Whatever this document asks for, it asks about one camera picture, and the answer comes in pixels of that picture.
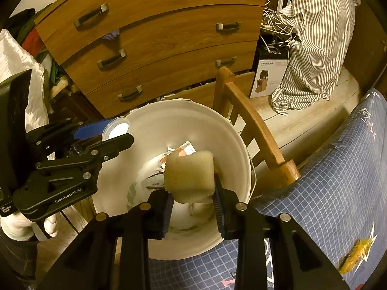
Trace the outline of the left hand white glove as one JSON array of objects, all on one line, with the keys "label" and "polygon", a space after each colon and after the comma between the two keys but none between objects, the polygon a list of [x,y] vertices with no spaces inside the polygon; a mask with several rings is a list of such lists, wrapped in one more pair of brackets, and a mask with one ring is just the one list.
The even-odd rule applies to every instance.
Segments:
[{"label": "left hand white glove", "polygon": [[[44,220],[44,231],[50,237],[56,237],[58,234],[58,225],[60,214],[54,214]],[[35,223],[27,219],[19,211],[7,217],[1,217],[1,229],[4,234],[15,241],[27,242],[35,235],[33,225]]]}]

